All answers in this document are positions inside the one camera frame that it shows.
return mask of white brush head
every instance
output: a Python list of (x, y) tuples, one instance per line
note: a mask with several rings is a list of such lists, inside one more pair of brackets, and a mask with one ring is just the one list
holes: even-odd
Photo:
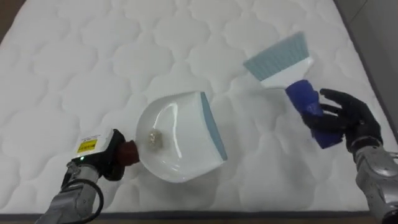
[(308, 57), (278, 73), (261, 81), (264, 88), (287, 88), (291, 84), (304, 79), (308, 69), (313, 65), (313, 59)]

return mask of quilted pattern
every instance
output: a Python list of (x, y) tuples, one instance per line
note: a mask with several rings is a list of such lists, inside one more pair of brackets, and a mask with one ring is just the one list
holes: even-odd
[(367, 102), (396, 151), (332, 0), (28, 0), (0, 46), (0, 213), (44, 212), (79, 135), (132, 139), (149, 102), (192, 90), (211, 102), (227, 163), (184, 184), (128, 167), (99, 180), (105, 212), (366, 210), (344, 145), (321, 150), (284, 91), (243, 67), (299, 30), (316, 60), (306, 78)]

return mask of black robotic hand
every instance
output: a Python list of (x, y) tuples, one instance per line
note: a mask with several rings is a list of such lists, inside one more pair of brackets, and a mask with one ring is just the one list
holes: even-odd
[(321, 89), (320, 94), (326, 99), (338, 103), (341, 108), (321, 104), (325, 113), (315, 116), (305, 113), (304, 123), (311, 129), (330, 133), (343, 133), (349, 152), (355, 153), (364, 146), (381, 146), (380, 125), (373, 114), (361, 100), (335, 90)]

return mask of robotic arm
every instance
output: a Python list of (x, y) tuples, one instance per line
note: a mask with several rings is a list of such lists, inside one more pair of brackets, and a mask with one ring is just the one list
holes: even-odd
[[(78, 155), (67, 164), (61, 191), (51, 201), (49, 209), (36, 224), (88, 223), (94, 220), (104, 205), (104, 196), (97, 186), (103, 176), (109, 181), (121, 180), (125, 166), (139, 162), (136, 145), (126, 142), (116, 129), (84, 138)], [(99, 206), (94, 214), (94, 199)]]
[(398, 223), (397, 154), (384, 150), (379, 123), (364, 102), (347, 93), (322, 89), (320, 94), (341, 108), (321, 104), (326, 113), (303, 114), (304, 123), (311, 129), (345, 135), (358, 171), (356, 183), (366, 196), (371, 214), (379, 223)]
[(398, 223), (398, 165), (391, 154), (383, 147), (366, 146), (356, 153), (355, 161), (356, 184), (372, 215), (382, 224)]
[[(341, 108), (321, 104), (323, 116), (303, 114), (311, 129), (343, 133), (346, 146), (358, 170), (356, 183), (368, 201), (371, 214), (379, 223), (398, 223), (398, 154), (384, 150), (381, 128), (368, 106), (359, 99), (335, 90), (322, 89), (325, 98)], [(88, 223), (101, 212), (104, 197), (97, 186), (100, 177), (121, 180), (125, 166), (139, 162), (137, 147), (126, 142), (116, 129), (107, 130), (82, 140), (77, 156), (68, 163), (61, 191), (36, 224)], [(98, 194), (99, 206), (93, 203)]]

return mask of blue brush handle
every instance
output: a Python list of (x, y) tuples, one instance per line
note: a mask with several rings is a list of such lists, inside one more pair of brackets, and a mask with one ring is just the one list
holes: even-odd
[[(286, 88), (286, 94), (300, 114), (307, 112), (323, 116), (323, 110), (319, 104), (319, 95), (308, 80), (300, 80), (291, 84)], [(324, 133), (316, 130), (311, 130), (311, 133), (322, 149), (340, 143), (343, 138), (343, 134)]]

